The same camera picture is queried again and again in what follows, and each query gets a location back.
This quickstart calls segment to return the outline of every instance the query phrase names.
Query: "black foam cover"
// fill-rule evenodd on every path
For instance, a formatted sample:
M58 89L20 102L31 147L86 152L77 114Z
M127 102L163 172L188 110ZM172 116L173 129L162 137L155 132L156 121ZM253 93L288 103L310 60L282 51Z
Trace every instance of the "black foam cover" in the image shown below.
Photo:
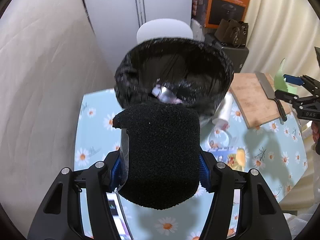
M143 207L167 209L199 185L199 117L182 105L137 104L113 119L127 129L129 173L119 194Z

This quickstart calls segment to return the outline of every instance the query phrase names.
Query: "white chair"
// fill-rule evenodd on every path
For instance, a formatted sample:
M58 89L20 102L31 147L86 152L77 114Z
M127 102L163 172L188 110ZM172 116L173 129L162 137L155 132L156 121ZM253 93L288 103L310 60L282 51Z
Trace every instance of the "white chair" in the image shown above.
M193 39L191 27L183 21L175 19L156 19L143 24L137 32L137 43L163 38L180 37Z

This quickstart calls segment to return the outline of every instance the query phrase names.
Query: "black trash bag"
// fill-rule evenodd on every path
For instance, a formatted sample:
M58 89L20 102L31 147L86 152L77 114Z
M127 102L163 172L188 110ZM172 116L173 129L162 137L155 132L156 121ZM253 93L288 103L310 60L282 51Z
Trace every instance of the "black trash bag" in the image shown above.
M122 108L159 102L160 84L199 114L213 115L233 80L233 64L219 48L183 38L145 41L124 57L116 70L116 97Z

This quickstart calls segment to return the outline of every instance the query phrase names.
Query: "black knife handle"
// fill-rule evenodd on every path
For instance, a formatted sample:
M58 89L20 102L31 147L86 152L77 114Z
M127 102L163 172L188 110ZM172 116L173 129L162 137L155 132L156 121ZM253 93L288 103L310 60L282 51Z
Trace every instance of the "black knife handle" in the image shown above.
M285 122L287 121L287 115L285 114L284 108L278 98L275 98L274 101L277 103L279 114L282 118L282 120Z

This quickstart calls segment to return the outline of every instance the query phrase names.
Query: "green plastic object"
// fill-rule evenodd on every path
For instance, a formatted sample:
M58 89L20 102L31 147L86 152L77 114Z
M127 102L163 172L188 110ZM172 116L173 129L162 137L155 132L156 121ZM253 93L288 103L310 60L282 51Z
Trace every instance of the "green plastic object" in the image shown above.
M284 73L282 69L283 69L284 63L285 63L285 58L281 61L280 68L274 78L275 90L281 90L281 91L286 91L292 94L297 94L298 88L290 86L283 78Z

